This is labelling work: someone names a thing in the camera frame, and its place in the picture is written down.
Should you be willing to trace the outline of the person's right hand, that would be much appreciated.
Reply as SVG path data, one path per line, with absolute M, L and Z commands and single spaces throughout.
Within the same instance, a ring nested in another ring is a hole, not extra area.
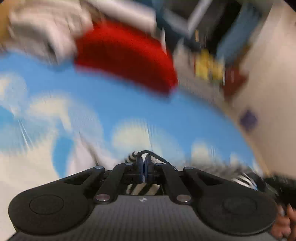
M 278 206 L 277 217 L 270 233 L 276 240 L 295 241 L 295 209 L 290 204 L 285 209 L 281 205 Z

